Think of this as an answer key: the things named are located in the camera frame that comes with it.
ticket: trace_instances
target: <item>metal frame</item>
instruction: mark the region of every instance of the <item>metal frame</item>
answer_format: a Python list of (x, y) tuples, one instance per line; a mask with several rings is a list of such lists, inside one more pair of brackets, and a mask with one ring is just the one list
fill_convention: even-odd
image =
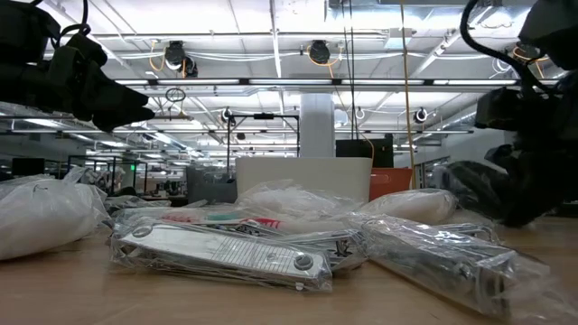
[[(108, 162), (108, 161), (102, 161), (99, 160), (97, 158), (112, 158), (112, 163)], [(127, 159), (127, 158), (123, 158), (123, 157), (118, 157), (118, 156), (113, 156), (113, 155), (100, 155), (100, 156), (87, 156), (87, 155), (69, 155), (68, 158), (68, 168), (66, 173), (68, 173), (70, 171), (70, 167), (72, 164), (72, 159), (79, 159), (82, 161), (89, 161), (89, 162), (93, 162), (93, 168), (94, 170), (97, 169), (97, 163), (107, 163), (107, 169), (110, 171), (110, 165), (112, 164), (112, 178), (111, 178), (111, 182), (110, 182), (110, 190), (109, 193), (112, 194), (115, 191), (115, 173), (116, 173), (116, 169), (117, 169), (117, 159), (119, 160), (119, 164), (124, 164), (124, 163), (131, 163), (135, 166), (135, 170), (133, 172), (133, 188), (136, 187), (136, 169), (137, 166), (139, 164), (144, 164), (144, 188), (143, 188), (143, 193), (146, 192), (146, 177), (148, 176), (148, 162), (143, 162), (143, 161), (139, 161), (137, 159)]]
[[(235, 125), (235, 127), (231, 130), (231, 119), (233, 118), (241, 118), (240, 121), (237, 122), (237, 124)], [(289, 126), (289, 128), (291, 129), (291, 131), (293, 131), (294, 133), (297, 134), (297, 157), (299, 157), (299, 144), (300, 144), (300, 140), (301, 140), (301, 119), (299, 118), (299, 116), (296, 115), (278, 115), (278, 114), (267, 114), (267, 113), (258, 113), (258, 114), (231, 114), (228, 116), (227, 119), (227, 174), (229, 174), (229, 170), (230, 170), (230, 153), (231, 153), (231, 133), (233, 131), (235, 131), (241, 124), (243, 124), (243, 122), (245, 122), (246, 119), (248, 118), (253, 118), (255, 120), (272, 120), (275, 118), (281, 118), (287, 126)], [(291, 126), (290, 123), (287, 122), (286, 118), (294, 118), (295, 121), (297, 121), (297, 129), (295, 130), (294, 127)], [(243, 132), (245, 130), (239, 130), (238, 133), (247, 133), (247, 132)]]

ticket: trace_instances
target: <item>table surface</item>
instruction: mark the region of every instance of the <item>table surface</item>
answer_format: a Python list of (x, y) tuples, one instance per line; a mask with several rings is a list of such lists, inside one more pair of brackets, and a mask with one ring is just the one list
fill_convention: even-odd
[[(578, 220), (543, 218), (501, 231), (507, 246), (550, 264), (578, 293)], [(0, 324), (492, 324), (372, 263), (305, 294), (167, 274), (108, 262), (99, 233), (0, 263)]]

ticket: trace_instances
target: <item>wall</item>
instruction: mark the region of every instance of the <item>wall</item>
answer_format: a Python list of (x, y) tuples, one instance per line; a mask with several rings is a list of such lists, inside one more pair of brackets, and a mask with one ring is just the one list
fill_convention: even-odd
[[(449, 135), (442, 140), (440, 147), (418, 147), (414, 155), (415, 164), (431, 160), (450, 157), (451, 162), (474, 161), (490, 165), (484, 159), (486, 152), (502, 144), (511, 143), (511, 133), (491, 130), (475, 129), (471, 135)], [(409, 154), (398, 155), (394, 158), (395, 167), (409, 167)]]

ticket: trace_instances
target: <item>orange cable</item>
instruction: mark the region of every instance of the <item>orange cable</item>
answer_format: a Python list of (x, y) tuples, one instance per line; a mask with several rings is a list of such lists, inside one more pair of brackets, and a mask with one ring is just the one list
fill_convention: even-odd
[[(154, 45), (155, 45), (155, 42), (153, 42), (153, 45), (151, 46), (151, 53), (154, 51)], [(165, 54), (166, 54), (166, 47), (165, 47), (164, 50), (163, 50), (163, 63), (162, 63), (162, 65), (161, 65), (161, 68), (160, 68), (160, 69), (159, 69), (159, 68), (156, 68), (156, 67), (154, 66), (154, 64), (153, 64), (153, 58), (148, 58), (148, 62), (149, 62), (149, 64), (151, 65), (151, 68), (153, 68), (153, 70), (155, 70), (155, 71), (160, 71), (160, 70), (162, 70), (162, 69), (164, 68), (164, 55), (165, 55)]]

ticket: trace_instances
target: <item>orange box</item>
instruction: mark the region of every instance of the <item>orange box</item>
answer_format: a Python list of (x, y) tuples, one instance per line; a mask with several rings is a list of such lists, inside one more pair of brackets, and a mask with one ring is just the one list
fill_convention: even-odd
[(369, 200), (386, 194), (409, 190), (411, 168), (373, 168), (369, 184)]

